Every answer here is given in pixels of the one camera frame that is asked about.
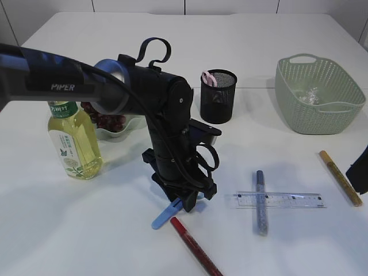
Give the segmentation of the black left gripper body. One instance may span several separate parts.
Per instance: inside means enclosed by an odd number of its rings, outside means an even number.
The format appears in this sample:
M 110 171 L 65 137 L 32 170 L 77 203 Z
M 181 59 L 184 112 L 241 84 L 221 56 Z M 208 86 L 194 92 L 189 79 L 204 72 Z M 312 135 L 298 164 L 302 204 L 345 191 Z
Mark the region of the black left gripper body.
M 148 127 L 152 148 L 143 154 L 145 163 L 155 173 L 154 181 L 165 186 L 204 191 L 212 172 L 219 167 L 219 156 L 213 145 L 194 145 L 189 139 L 189 126 L 174 129 L 171 126 Z

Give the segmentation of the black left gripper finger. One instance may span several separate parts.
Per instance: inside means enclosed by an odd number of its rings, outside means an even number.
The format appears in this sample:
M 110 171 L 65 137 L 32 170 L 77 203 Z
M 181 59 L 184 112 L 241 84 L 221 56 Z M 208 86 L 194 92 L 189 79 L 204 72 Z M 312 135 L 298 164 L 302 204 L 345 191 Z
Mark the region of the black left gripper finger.
M 198 199 L 212 199 L 213 196 L 217 193 L 217 185 L 213 182 L 213 180 L 209 180 L 208 187 L 198 193 Z
M 165 186 L 163 191 L 170 202 L 178 198 L 182 202 L 182 206 L 186 212 L 190 212 L 196 205 L 197 192 L 194 190 Z

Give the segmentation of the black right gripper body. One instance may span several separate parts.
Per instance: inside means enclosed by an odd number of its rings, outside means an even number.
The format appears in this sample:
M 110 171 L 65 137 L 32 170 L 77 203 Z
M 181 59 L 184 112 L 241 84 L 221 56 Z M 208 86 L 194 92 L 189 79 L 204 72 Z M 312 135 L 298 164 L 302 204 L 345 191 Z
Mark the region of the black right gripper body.
M 346 177 L 350 181 L 354 190 L 359 194 L 365 194 L 368 190 L 368 148 L 360 157 L 349 167 Z

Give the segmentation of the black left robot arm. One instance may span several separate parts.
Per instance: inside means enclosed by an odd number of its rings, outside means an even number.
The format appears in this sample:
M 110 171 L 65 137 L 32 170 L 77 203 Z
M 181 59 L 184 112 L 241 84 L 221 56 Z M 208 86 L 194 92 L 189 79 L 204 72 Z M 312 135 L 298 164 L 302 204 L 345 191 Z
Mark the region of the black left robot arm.
M 1 106 L 11 101 L 89 102 L 105 115 L 145 117 L 152 147 L 143 152 L 155 181 L 170 200 L 194 208 L 200 193 L 211 199 L 217 191 L 213 167 L 197 152 L 213 148 L 221 131 L 192 119 L 194 91 L 185 78 L 162 71 L 159 60 L 139 66 L 148 46 L 142 42 L 138 57 L 119 55 L 94 66 L 36 49 L 1 45 Z

